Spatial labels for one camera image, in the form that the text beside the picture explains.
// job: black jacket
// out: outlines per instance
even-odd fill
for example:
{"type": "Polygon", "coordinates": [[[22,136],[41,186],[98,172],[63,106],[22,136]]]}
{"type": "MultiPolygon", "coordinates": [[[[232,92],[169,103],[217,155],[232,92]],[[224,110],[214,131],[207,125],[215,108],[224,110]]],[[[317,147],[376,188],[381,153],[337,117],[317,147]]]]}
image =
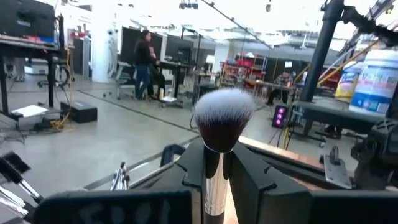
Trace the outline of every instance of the black jacket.
{"type": "Polygon", "coordinates": [[[156,63],[156,59],[150,55],[149,43],[141,40],[137,43],[135,50],[135,64],[150,65],[152,63],[156,63]]]}

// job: black hair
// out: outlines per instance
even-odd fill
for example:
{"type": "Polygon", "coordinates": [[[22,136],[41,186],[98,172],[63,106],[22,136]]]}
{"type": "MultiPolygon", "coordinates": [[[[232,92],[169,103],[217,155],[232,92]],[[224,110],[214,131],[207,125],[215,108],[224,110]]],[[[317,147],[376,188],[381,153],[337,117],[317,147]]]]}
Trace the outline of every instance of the black hair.
{"type": "Polygon", "coordinates": [[[143,43],[143,42],[146,42],[145,36],[146,36],[148,33],[150,33],[149,30],[143,30],[143,31],[141,31],[141,35],[140,35],[139,39],[138,39],[137,42],[136,42],[136,46],[134,46],[134,52],[137,50],[137,47],[138,47],[139,44],[141,44],[141,43],[143,43]]]}

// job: blue label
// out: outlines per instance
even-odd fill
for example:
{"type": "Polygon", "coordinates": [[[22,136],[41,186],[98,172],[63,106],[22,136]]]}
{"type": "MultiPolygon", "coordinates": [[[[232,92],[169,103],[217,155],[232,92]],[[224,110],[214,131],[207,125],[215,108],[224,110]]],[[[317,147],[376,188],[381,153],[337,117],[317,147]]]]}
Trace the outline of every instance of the blue label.
{"type": "Polygon", "coordinates": [[[358,74],[354,72],[343,72],[341,74],[340,82],[341,83],[353,83],[358,74]]]}
{"type": "Polygon", "coordinates": [[[368,111],[373,111],[379,113],[378,110],[380,104],[389,105],[391,103],[391,98],[385,96],[376,96],[366,93],[356,92],[351,101],[351,105],[360,108],[367,109],[368,111]]]}

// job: table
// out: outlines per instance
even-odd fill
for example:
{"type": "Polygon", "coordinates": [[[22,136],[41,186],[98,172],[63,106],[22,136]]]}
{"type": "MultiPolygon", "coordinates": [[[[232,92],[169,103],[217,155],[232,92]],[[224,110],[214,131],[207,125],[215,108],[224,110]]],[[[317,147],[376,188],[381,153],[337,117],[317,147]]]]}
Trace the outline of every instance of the table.
{"type": "Polygon", "coordinates": [[[40,44],[36,42],[27,41],[25,39],[11,38],[6,35],[0,35],[0,89],[1,89],[1,113],[8,118],[18,121],[20,116],[10,114],[8,108],[8,92],[7,80],[4,72],[4,57],[14,58],[39,58],[47,61],[49,66],[49,74],[47,80],[49,81],[49,107],[54,107],[54,83],[55,74],[53,67],[53,57],[58,55],[60,50],[57,45],[40,44]]]}
{"type": "Polygon", "coordinates": [[[175,63],[175,62],[160,62],[159,68],[160,68],[160,73],[162,73],[162,70],[172,70],[175,73],[173,73],[173,85],[174,85],[174,93],[173,97],[164,97],[164,99],[159,99],[160,102],[162,102],[162,107],[168,106],[168,105],[179,105],[182,107],[182,100],[178,99],[178,89],[180,87],[179,81],[181,79],[181,68],[188,68],[189,65],[181,64],[181,63],[175,63]]]}
{"type": "Polygon", "coordinates": [[[194,76],[194,82],[193,82],[193,96],[192,96],[192,105],[195,105],[196,101],[198,100],[199,97],[199,87],[200,87],[200,81],[201,78],[206,78],[206,77],[218,77],[217,73],[205,73],[203,71],[195,71],[192,73],[194,76]]]}
{"type": "Polygon", "coordinates": [[[295,88],[293,87],[287,87],[284,85],[279,85],[276,83],[270,83],[270,82],[265,82],[262,80],[245,80],[246,83],[250,85],[254,85],[254,90],[253,90],[253,96],[257,97],[257,95],[262,95],[262,88],[261,87],[269,87],[277,90],[282,90],[282,91],[288,91],[290,94],[288,94],[288,99],[287,99],[287,104],[289,105],[290,102],[293,100],[292,95],[295,92],[295,88]]]}

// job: rolling chair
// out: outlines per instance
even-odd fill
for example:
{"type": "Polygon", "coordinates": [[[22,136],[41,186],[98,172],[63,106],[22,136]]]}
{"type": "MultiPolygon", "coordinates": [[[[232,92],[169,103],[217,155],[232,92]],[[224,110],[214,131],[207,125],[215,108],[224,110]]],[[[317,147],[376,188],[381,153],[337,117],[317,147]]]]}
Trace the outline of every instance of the rolling chair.
{"type": "MultiPolygon", "coordinates": [[[[134,89],[134,80],[131,80],[130,74],[127,72],[123,72],[123,69],[126,67],[131,67],[130,64],[126,62],[118,61],[118,69],[116,72],[112,73],[110,78],[113,78],[116,83],[116,99],[120,100],[120,92],[123,89],[134,89]]],[[[103,97],[107,95],[112,95],[112,91],[107,93],[103,93],[103,97]]]]}

